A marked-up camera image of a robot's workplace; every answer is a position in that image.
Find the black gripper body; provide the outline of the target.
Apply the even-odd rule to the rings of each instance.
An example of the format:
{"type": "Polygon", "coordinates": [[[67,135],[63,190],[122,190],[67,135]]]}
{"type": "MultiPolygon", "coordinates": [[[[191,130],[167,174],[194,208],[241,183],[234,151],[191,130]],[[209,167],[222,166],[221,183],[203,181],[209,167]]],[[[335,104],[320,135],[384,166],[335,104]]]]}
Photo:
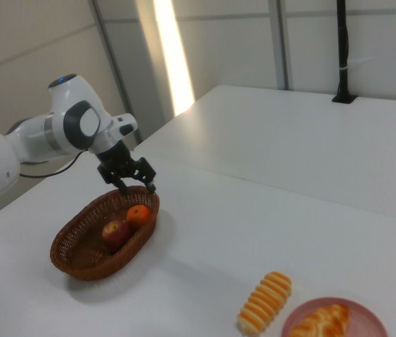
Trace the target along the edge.
{"type": "Polygon", "coordinates": [[[100,162],[98,172],[103,178],[132,178],[136,172],[135,161],[122,140],[96,157],[100,162]]]}

